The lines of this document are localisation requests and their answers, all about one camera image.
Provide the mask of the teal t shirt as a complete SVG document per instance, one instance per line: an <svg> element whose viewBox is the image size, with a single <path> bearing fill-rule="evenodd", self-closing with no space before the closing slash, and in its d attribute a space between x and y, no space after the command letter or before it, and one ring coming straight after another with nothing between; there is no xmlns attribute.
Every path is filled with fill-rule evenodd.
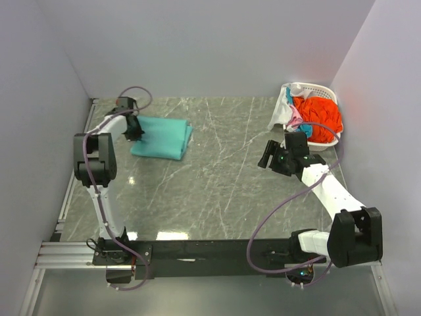
<svg viewBox="0 0 421 316"><path fill-rule="evenodd" d="M132 155L175 161L183 158L193 132L188 120L140 115L137 119L144 133L132 145Z"/></svg>

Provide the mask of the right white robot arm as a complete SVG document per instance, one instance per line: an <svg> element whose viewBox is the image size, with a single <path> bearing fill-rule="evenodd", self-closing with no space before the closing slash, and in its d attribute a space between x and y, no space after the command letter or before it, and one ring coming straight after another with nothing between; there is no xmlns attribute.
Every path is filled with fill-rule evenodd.
<svg viewBox="0 0 421 316"><path fill-rule="evenodd" d="M298 230L288 240L287 255L295 262L311 254L328 257L339 268L379 261L383 257L382 215L354 198L331 172L331 166L311 153L304 132L286 132L284 142L269 140L258 166L284 176L296 176L311 189L332 226L329 232Z"/></svg>

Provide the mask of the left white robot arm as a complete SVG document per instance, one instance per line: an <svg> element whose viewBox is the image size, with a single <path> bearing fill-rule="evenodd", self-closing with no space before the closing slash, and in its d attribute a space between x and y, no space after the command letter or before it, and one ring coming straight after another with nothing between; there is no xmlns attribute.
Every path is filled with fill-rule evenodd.
<svg viewBox="0 0 421 316"><path fill-rule="evenodd" d="M121 135L129 142L141 139L144 131L137 119L138 111L135 99L119 97L116 107L95 128L73 138L74 176L89 193L99 222L96 251L108 251L109 258L118 265L130 260L132 249L113 189L117 174L114 143Z"/></svg>

